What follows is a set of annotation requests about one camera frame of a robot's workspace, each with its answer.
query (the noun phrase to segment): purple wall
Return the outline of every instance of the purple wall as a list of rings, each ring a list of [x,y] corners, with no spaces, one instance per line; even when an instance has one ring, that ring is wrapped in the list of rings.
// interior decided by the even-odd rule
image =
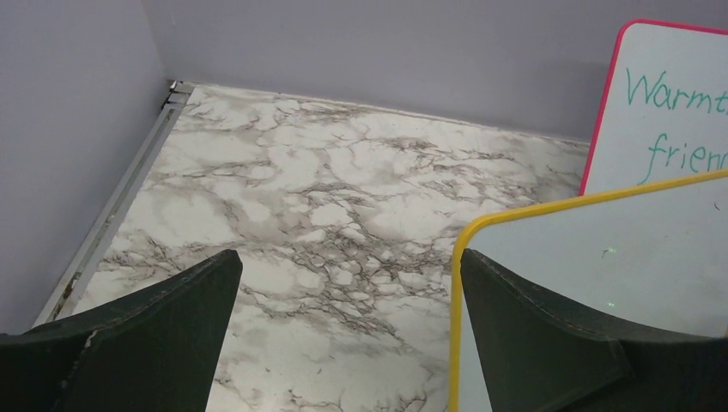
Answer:
[[[143,0],[180,80],[589,140],[616,34],[728,27],[726,0]]]
[[[0,3],[0,332],[32,325],[166,93],[139,0]]]

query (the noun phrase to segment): pink-framed whiteboard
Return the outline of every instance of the pink-framed whiteboard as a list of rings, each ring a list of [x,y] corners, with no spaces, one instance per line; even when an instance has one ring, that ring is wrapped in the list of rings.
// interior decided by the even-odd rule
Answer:
[[[724,130],[728,30],[630,21],[617,35],[579,194],[728,168]]]

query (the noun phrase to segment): marble pattern floor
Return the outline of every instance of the marble pattern floor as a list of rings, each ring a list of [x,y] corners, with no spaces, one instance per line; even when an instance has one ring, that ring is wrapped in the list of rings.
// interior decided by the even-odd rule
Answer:
[[[197,85],[75,312],[235,249],[208,410],[441,412],[455,238],[479,215],[575,196],[586,152]]]

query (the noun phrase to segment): floor trim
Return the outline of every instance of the floor trim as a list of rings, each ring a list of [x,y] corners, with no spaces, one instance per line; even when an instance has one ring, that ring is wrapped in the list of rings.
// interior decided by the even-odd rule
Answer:
[[[161,107],[155,125],[61,276],[33,327],[73,313],[193,90],[193,86],[183,82],[170,83],[169,96]]]

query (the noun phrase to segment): whiteboard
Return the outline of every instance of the whiteboard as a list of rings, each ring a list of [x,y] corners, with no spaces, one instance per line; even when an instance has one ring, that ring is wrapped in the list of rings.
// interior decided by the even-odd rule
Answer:
[[[581,194],[728,167],[728,31],[632,21],[617,38]]]
[[[459,279],[465,248],[601,312],[723,336],[726,245],[728,169],[474,220],[453,249],[449,410],[491,410]]]

